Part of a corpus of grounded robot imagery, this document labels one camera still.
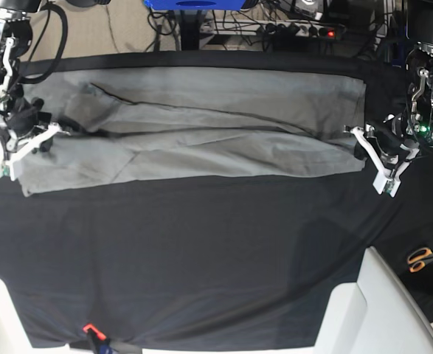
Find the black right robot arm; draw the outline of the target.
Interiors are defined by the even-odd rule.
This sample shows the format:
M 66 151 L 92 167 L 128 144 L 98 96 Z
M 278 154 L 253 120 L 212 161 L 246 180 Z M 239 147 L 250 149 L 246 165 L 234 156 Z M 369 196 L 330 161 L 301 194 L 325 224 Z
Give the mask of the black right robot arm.
M 55 57 L 49 67 L 35 77 L 28 77 L 30 61 L 21 62 L 25 54 L 34 55 L 39 40 L 33 38 L 31 14 L 44 12 L 57 14 L 61 22 L 61 37 Z M 35 137 L 40 138 L 34 151 L 50 150 L 57 128 L 67 130 L 56 123 L 52 115 L 43 110 L 44 101 L 24 96 L 25 85 L 37 85 L 56 71 L 63 57 L 69 34 L 69 22 L 65 10 L 52 1 L 0 1 L 0 147 L 3 153 L 17 153 Z

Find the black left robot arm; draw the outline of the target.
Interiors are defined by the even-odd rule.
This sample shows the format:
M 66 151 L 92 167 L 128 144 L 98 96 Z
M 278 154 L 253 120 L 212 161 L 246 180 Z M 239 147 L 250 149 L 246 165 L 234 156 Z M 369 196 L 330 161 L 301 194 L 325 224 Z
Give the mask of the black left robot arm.
M 359 160 L 379 158 L 386 167 L 409 162 L 405 148 L 420 156 L 433 152 L 433 1 L 402 1 L 390 15 L 387 36 L 366 44 L 358 58 L 403 69 L 403 112 L 382 123 L 369 122 L 362 136 L 373 145 L 373 155 L 356 144 Z

